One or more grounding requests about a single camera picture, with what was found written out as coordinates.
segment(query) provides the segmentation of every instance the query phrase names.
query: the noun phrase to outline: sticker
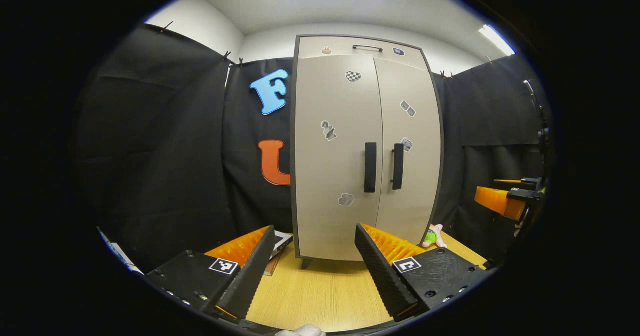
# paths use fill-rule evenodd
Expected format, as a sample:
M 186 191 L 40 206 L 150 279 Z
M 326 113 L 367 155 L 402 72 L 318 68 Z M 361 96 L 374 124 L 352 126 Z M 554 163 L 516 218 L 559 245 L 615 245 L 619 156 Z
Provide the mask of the sticker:
M 354 82 L 354 81 L 359 81 L 360 78 L 362 77 L 362 74 L 359 72 L 354 72 L 349 70 L 345 74 L 345 76 L 347 77 L 347 80 Z
M 336 129 L 334 129 L 334 126 L 331 125 L 327 120 L 323 120 L 320 123 L 320 127 L 322 127 L 322 133 L 324 134 L 324 138 L 327 139 L 327 141 L 331 141 L 335 138 L 338 138 L 338 135 L 336 134 Z
M 340 204 L 340 206 L 349 207 L 354 203 L 355 199 L 356 198 L 352 194 L 342 193 L 340 199 L 338 199 L 338 204 Z
M 393 262 L 395 268 L 398 269 L 399 272 L 410 272 L 411 270 L 415 270 L 417 268 L 422 267 L 416 259 L 413 257 L 406 257 L 404 259 L 396 260 Z
M 404 151 L 406 152 L 410 152 L 411 148 L 414 147 L 414 143 L 412 143 L 411 140 L 407 138 L 402 138 L 401 143 L 404 144 Z
M 236 263 L 235 261 L 224 260 L 218 257 L 215 260 L 215 263 L 213 263 L 213 265 L 211 265 L 209 268 L 211 270 L 216 270 L 217 272 L 231 275 L 237 267 L 238 263 Z
M 281 68 L 249 84 L 249 88 L 255 89 L 258 92 L 260 101 L 262 101 L 263 115 L 269 115 L 270 113 L 283 108 L 287 103 L 286 100 L 279 99 L 276 93 L 279 93 L 280 95 L 285 95 L 287 93 L 287 87 L 284 85 L 284 82 L 282 82 L 282 79 L 286 79 L 288 77 L 289 73 Z
M 413 109 L 411 105 L 409 105 L 409 103 L 405 100 L 402 100 L 402 102 L 400 103 L 400 107 L 402 108 L 402 110 L 406 111 L 410 117 L 414 117 L 416 115 L 416 110 Z

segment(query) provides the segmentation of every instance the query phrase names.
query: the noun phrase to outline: black fabric backdrop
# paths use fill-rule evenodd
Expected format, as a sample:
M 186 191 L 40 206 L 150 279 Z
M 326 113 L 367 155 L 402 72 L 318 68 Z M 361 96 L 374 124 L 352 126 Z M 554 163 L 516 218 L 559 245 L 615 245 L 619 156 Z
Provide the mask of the black fabric backdrop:
M 171 31 L 139 27 L 105 61 L 81 101 L 75 162 L 99 225 L 144 271 L 186 248 L 206 251 L 274 224 L 292 232 L 291 187 L 266 181 L 258 143 L 284 143 L 290 172 L 293 58 L 232 65 Z M 286 105 L 263 115 L 251 82 L 279 68 Z M 444 166 L 434 223 L 500 261 L 514 222 L 474 202 L 493 179 L 542 174 L 537 110 L 523 83 L 544 91 L 519 55 L 442 79 L 434 75 Z
M 78 186 L 105 234 L 144 271 L 240 234 L 222 171 L 228 61 L 182 35 L 138 27 L 78 106 Z
M 530 80 L 544 109 L 545 91 L 518 54 L 435 79 L 443 109 L 444 166 L 435 223 L 487 259 L 500 263 L 514 240 L 515 223 L 474 201 L 476 186 L 493 179 L 542 176 L 541 120 Z
M 263 104 L 249 84 L 283 68 L 289 77 L 282 80 L 286 94 L 283 108 L 262 114 Z M 293 58 L 253 61 L 242 67 L 232 65 L 224 97 L 222 162 L 227 175 L 231 210 L 236 226 L 244 232 L 274 224 L 293 232 L 291 186 L 274 185 L 263 177 L 262 152 L 258 143 L 275 139 L 284 143 L 279 151 L 279 169 L 290 173 L 290 115 Z

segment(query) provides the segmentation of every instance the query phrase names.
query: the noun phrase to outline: plush toy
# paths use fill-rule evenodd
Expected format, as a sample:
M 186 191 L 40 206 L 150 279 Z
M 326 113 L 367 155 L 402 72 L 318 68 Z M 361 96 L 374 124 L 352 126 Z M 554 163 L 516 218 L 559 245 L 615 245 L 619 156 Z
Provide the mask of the plush toy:
M 442 224 L 429 226 L 427 236 L 424 237 L 424 241 L 422 242 L 423 247 L 429 247 L 433 243 L 436 243 L 438 247 L 447 247 L 444 240 L 442 240 L 441 230 Z

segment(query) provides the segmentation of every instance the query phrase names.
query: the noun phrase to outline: fluorescent light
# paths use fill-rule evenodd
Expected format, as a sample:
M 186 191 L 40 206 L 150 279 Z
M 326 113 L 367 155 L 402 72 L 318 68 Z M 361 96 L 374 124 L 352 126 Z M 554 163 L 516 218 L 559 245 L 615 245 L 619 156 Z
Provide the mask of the fluorescent light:
M 512 49 L 512 47 L 507 44 L 507 42 L 500 36 L 493 27 L 489 25 L 484 25 L 482 29 L 478 30 L 480 34 L 484 35 L 490 42 L 494 43 L 498 47 L 498 49 L 502 50 L 505 55 L 513 55 L 516 52 Z

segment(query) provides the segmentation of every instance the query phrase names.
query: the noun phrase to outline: cabinet leg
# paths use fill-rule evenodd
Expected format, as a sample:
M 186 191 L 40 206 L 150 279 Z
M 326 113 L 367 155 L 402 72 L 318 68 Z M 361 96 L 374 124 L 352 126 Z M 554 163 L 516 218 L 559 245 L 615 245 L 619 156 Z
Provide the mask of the cabinet leg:
M 306 257 L 302 259 L 302 265 L 300 266 L 300 268 L 302 270 L 306 270 L 309 265 L 311 264 L 311 259 L 307 259 Z

